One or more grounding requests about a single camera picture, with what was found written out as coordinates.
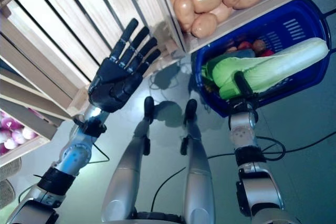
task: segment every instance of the cabbage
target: cabbage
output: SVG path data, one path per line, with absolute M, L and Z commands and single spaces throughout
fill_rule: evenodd
M 220 88 L 220 97 L 229 99 L 240 94 L 234 81 L 234 74 L 237 71 L 244 73 L 254 92 L 263 92 L 288 76 L 323 59 L 328 51 L 324 40 L 310 38 L 269 57 L 223 59 L 216 64 L 209 75 Z

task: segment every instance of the robot forearm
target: robot forearm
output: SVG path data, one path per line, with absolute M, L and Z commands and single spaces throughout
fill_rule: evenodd
M 54 208 L 62 204 L 79 170 L 89 163 L 92 144 L 97 140 L 99 133 L 105 131 L 103 123 L 108 115 L 109 113 L 90 105 L 83 116 L 76 117 L 69 142 L 61 150 L 59 160 L 54 162 L 41 180 L 30 189 L 9 217 L 7 224 L 55 223 L 58 215 Z

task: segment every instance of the robot finger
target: robot finger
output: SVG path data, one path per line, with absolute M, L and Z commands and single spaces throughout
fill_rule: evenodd
M 128 64 L 130 59 L 132 58 L 134 52 L 140 45 L 140 43 L 145 39 L 145 37 L 149 34 L 149 29 L 147 27 L 143 27 L 141 31 L 138 33 L 138 35 L 135 37 L 135 39 L 132 41 L 130 46 L 126 49 L 124 54 L 122 55 L 119 65 L 121 67 L 124 67 Z
M 110 59 L 112 61 L 118 60 L 118 58 L 121 55 L 127 41 L 129 41 L 132 33 L 134 32 L 134 30 L 136 29 L 138 24 L 139 24 L 139 22 L 135 18 L 133 18 L 129 22 L 129 24 L 127 25 L 126 29 L 122 33 L 120 39 L 118 40 L 118 42 L 116 43 L 116 45 L 114 46 L 114 49 L 112 50 L 112 52 L 110 54 Z
M 134 57 L 128 66 L 128 72 L 133 72 L 140 65 L 143 57 L 145 57 L 148 52 L 157 45 L 158 41 L 153 37 L 151 38 L 140 50 L 140 52 Z
M 144 74 L 150 64 L 156 60 L 160 56 L 161 52 L 160 50 L 156 49 L 154 52 L 152 52 L 145 60 L 144 62 L 139 66 L 137 72 L 140 74 Z

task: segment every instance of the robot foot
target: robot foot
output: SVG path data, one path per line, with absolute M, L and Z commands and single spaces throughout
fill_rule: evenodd
M 186 125 L 187 121 L 194 121 L 196 119 L 196 109 L 197 101 L 195 99 L 190 99 L 185 107 L 184 125 Z
M 150 123 L 154 119 L 154 99 L 152 97 L 146 97 L 144 102 L 144 117 L 148 119 Z

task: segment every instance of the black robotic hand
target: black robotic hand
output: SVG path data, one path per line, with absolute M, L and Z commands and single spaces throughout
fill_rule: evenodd
M 142 75 L 161 53 L 156 49 L 143 61 L 143 57 L 157 44 L 156 39 L 151 38 L 131 60 L 139 44 L 149 34 L 149 29 L 143 27 L 120 57 L 125 44 L 129 41 L 137 26 L 138 21 L 132 19 L 109 58 L 104 59 L 100 65 L 89 87 L 90 103 L 106 112 L 112 113 L 126 104 L 140 85 Z

